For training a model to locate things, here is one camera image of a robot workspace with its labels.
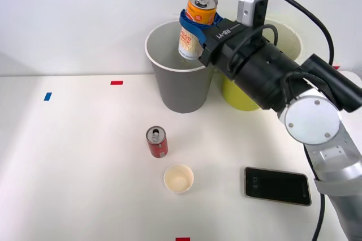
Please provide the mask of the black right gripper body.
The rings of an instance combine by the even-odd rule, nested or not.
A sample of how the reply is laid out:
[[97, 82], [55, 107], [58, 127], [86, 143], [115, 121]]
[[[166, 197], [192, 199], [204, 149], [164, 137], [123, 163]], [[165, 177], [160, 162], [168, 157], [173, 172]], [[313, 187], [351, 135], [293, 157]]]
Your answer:
[[199, 61], [206, 67], [212, 65], [233, 80], [250, 57], [269, 42], [262, 35], [265, 29], [272, 29], [272, 25], [252, 28], [222, 19], [204, 32], [206, 40]]

